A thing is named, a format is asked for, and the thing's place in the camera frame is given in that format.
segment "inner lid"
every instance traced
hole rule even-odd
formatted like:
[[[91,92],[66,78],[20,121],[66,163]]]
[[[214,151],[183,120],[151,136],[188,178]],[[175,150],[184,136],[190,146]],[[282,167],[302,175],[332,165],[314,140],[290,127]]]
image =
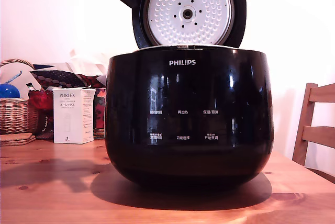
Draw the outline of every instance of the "inner lid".
[[[144,28],[153,45],[223,44],[233,0],[146,0]]]

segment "coaster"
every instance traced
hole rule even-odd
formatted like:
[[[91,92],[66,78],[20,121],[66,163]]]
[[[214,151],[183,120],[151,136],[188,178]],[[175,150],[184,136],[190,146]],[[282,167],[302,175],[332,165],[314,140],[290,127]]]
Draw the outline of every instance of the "coaster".
[[[19,134],[6,134],[0,135],[0,142],[7,142],[7,141],[16,141],[16,140],[26,140],[30,139],[32,133],[19,133]]]
[[[31,143],[35,140],[36,140],[35,136],[31,136],[31,138],[27,139],[27,140],[0,142],[0,146],[1,147],[12,147],[12,146],[18,146],[18,145],[25,145],[25,144],[29,144],[29,143]]]
[[[94,129],[94,132],[104,132],[105,129]]]

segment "chair backrest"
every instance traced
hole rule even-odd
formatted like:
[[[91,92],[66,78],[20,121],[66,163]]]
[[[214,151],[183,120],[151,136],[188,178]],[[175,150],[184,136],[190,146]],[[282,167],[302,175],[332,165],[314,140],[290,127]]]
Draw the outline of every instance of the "chair backrest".
[[[305,165],[308,142],[335,148],[335,127],[311,126],[315,102],[335,103],[335,84],[321,87],[312,83],[306,85],[292,158],[300,165]]]

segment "control button label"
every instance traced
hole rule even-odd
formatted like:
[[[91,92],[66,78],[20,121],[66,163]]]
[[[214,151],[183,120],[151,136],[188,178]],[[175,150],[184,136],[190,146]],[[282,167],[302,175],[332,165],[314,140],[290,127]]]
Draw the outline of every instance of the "control button label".
[[[205,136],[205,140],[218,140],[219,137],[215,136],[215,134],[209,133],[207,136]]]
[[[204,114],[219,114],[218,110],[205,110]]]
[[[177,136],[177,140],[188,140],[189,136]]]
[[[186,115],[186,114],[188,114],[188,111],[187,110],[179,110],[178,114]]]
[[[163,139],[163,134],[161,133],[151,133],[150,139]]]
[[[163,111],[162,110],[151,110],[150,114],[152,114],[152,115],[163,114]]]

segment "wooden table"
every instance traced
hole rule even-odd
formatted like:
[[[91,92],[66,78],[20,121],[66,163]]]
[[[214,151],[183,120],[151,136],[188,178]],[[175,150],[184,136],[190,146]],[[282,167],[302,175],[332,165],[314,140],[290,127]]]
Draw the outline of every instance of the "wooden table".
[[[238,190],[141,189],[111,165],[102,140],[1,148],[1,223],[335,223],[335,185],[274,152]]]

